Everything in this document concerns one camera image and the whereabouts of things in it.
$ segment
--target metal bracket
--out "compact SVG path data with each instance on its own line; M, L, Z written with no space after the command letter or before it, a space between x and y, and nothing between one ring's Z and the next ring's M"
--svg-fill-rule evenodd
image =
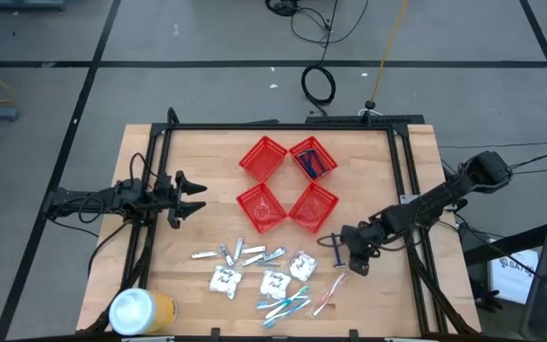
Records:
M360 342L360 335L356 329L349 330L349 342Z
M400 204L409 204L412 201L416 200L420 195L401 195ZM457 210L457 204L449 204L444 207L445 211L454 212Z
M218 342L220 338L220 328L210 330L210 342Z

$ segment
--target black cable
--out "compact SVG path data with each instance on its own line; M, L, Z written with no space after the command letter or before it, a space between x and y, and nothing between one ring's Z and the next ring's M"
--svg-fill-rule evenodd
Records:
M301 88L303 89L303 93L305 94L305 97L311 102L312 105L314 105L318 110L320 110L320 113L322 113L322 116L329 116L326 110L322 108L324 105L330 105L332 100L334 99L334 94L337 91L337 83L334 82L334 78L332 77L332 74L322 67L322 63L324 62L324 59L327 55L327 51L329 50L329 44L330 44L330 33L332 31L332 25L334 24L334 16L337 12L337 3L338 0L334 0L334 7L332 8L332 17L330 18L330 29L327 34L327 43L324 46L324 52L322 53L322 58L320 58L320 62L313 66L308 66L303 70L303 73L301 74ZM327 81L329 81L330 84L330 95L326 99L317 99L311 93L308 91L307 85L306 85L306 78L308 76L308 73L312 70L318 70L322 72L322 74L327 78Z
M516 146L534 146L534 145L544 145L547 142L516 142L516 143L502 143L502 144L488 144L488 145L464 145L464 146L452 146L452 145L441 145L438 148L489 148L489 147L516 147Z
M328 244L328 243L322 242L322 240L325 240L325 239L327 239L327 238L332 238L332 236L320 237L320 238L319 238L318 240L316 240L315 242L316 242L317 244L319 244L320 246L322 246L322 247L334 248L334 245L333 245L332 243L331 243L331 244ZM346 244L345 242L341 242L341 235L340 235L340 234L335 234L335 235L334 235L334 238L335 238L335 239L339 238L339 240L338 240L339 242L337 243L337 247L343 246L343 245Z
M542 173L542 172L547 172L547 169L543 169L543 170L532 170L532 171L520 171L520 172L515 172L515 173L513 173L513 174L514 174L514 175L526 175L526 174Z
M94 261L94 257L99 253L101 248L114 236L116 236L125 226L127 226L128 223L124 223L120 226L120 228L116 229L111 235L106 237L101 243L99 243L96 248L94 249L94 252L92 252L92 256L90 256L90 260L87 263L87 275L90 276L90 270L92 270L92 262Z
M467 221L463 221L465 222L465 226L466 226L466 230L470 233L472 233L472 235L479 239L481 242L483 242L485 245L489 246L491 249L493 249L494 251L496 251L497 253L503 255L504 257L508 257L510 260L514 261L517 263L518 266L522 267L522 269L525 270L525 272L527 273L530 273L531 275L533 275L534 277L536 277L543 285L545 285L547 287L547 280L545 280L543 277L541 277L540 275L538 275L537 272L531 270L529 267L527 267L525 264L523 264L522 262L518 261L515 257L513 256L510 256L509 254L505 253L502 251L502 249L498 248L497 246L489 243L488 241L486 241L484 238L482 237L479 237L478 233L479 231L478 230L473 230L472 228L470 228L470 225L467 223Z
M546 159L546 158L547 158L547 154L539 156L539 157L535 157L535 158L533 158L529 161L523 161L523 162L519 162L519 163L516 163L516 164L512 164L512 165L510 165L510 169L514 170L518 167L522 167L522 166L524 166L526 164L529 164L529 163L532 163L532 162L541 161L541 160Z
M60 222L57 222L55 221L54 219L52 218L49 218L48 219L50 222L58 225L58 226L61 226L63 228L68 228L68 229L72 229L72 230L76 230L76 231L79 231L79 232L84 232L86 234L90 234L91 236L95 237L95 238L98 238L98 235L86 230L86 229L83 229L83 228L78 228L78 227L73 227L73 226L70 226L70 225L66 225L66 224L63 224L63 223L60 223Z
M349 30L349 32L348 32L346 35L344 35L342 38L339 38L339 39L333 40L333 41L329 41L329 44L335 44L335 43L339 43L339 42L344 41L346 38L348 38L348 37L356 30L356 28L358 27L358 24L360 24L360 22L362 21L362 18L365 16L365 13L367 12L368 1L369 1L369 0L366 0L366 1L365 1L365 6L362 8L362 12L360 13L360 16L358 17L358 20L356 20L356 23L355 23L355 24L353 25L353 27ZM307 9L313 10L313 11L317 12L317 10L315 10L315 9L302 8L302 7L299 7L299 8L298 8L298 12L299 12L299 13L302 13L302 10L307 10ZM326 21L325 21L324 18L322 17L322 14L320 14L319 12L317 12L317 14L322 18L322 22L324 23L324 28L325 28L325 27L327 26ZM294 29L294 16L291 18L291 31L292 31L292 33L293 33L295 36L297 36L297 37L300 38L301 40L304 40L304 41L310 42L310 43L319 44L322 48L324 47L324 46L322 45L322 43L323 43L322 41L323 41L324 37L323 37L323 38L320 38L320 40L317 40L317 41L316 41L316 40L313 40L313 39L310 39L310 38L306 38L306 37L304 37L304 36L302 36L302 35L300 35L299 33L296 32L296 30Z

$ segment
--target white packet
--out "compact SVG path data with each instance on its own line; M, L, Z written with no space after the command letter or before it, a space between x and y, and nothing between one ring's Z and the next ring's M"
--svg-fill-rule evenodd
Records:
M317 265L318 260L303 251L298 251L289 258L291 275L303 282L308 281Z
M263 273L265 276L263 276L263 282L261 283L261 294L273 299L285 299L286 288L289 287L292 278L289 275L271 270L265 270Z
M236 296L237 284L242 279L242 273L224 266L217 265L213 278L210 280L210 291L226 294L229 299Z

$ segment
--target blue toothbrush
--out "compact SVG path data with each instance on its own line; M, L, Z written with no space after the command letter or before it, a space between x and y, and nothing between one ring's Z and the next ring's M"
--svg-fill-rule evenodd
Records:
M286 316L286 315L289 315L289 314L292 314L294 313L295 311L298 311L298 310L301 310L303 307L305 307L306 305L310 304L311 302L311 299L308 299L306 301L304 301L303 303L301 304L297 304L295 305L294 307L290 308L288 311L284 312L284 313L279 313L275 316L272 316L268 319L265 320L265 322L263 322L263 327L265 329L269 329L271 327L273 327L275 325L275 323L282 317Z

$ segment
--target red container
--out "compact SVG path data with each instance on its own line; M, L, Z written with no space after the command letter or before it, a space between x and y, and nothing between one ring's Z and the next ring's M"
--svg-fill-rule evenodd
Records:
M337 202L338 197L313 182L296 202L289 216L300 226L317 233Z
M261 138L248 154L242 158L239 165L258 181L264 182L284 161L288 151L268 137Z
M314 150L315 154L318 156L317 161L316 158L311 159L311 168L313 171L317 173L317 177L313 178L310 176L308 171L306 171L305 167L303 166L303 163L299 160L299 155L302 153L307 152L308 150ZM320 142L315 139L315 137L309 137L303 142L300 142L295 147L291 148L290 150L292 159L296 164L299 166L301 171L303 171L303 174L305 177L308 178L310 181L319 181L324 176L328 175L330 171L335 169L337 167L337 163L334 161L334 159L330 156L329 152L327 152L326 149L320 144Z
M287 216L280 202L264 183L238 196L237 202L261 234L274 228Z

